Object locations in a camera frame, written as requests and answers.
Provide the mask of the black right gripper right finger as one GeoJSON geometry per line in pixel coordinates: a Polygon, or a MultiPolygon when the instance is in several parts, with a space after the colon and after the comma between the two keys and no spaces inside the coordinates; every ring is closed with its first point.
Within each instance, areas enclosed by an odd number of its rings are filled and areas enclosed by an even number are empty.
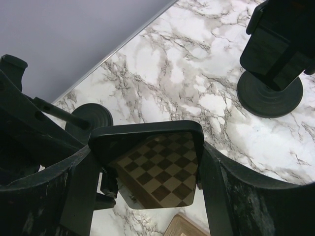
{"type": "Polygon", "coordinates": [[[258,173],[198,145],[198,175],[212,236],[313,236],[315,184],[258,173]]]}

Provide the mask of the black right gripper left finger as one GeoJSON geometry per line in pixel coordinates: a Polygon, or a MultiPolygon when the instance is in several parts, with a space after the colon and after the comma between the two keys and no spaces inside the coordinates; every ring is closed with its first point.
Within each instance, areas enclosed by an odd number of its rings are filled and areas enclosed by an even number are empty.
{"type": "Polygon", "coordinates": [[[100,166],[88,146],[0,188],[2,236],[88,236],[100,166]]]}

